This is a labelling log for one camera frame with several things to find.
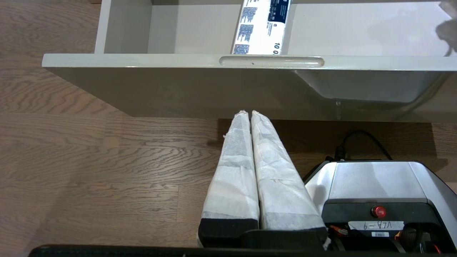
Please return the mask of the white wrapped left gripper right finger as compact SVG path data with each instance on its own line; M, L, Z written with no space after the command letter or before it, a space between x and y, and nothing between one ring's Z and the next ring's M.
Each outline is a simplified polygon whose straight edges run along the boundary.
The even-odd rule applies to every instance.
M324 221L276 129L257 111L252 112L251 135L262 229L325 231Z

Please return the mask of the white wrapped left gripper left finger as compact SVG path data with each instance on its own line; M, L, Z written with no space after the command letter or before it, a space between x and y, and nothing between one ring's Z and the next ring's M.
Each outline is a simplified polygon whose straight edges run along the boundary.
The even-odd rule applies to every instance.
M260 208L248 112L235 114L225 134L216 171L201 213L199 247L239 247L258 230Z

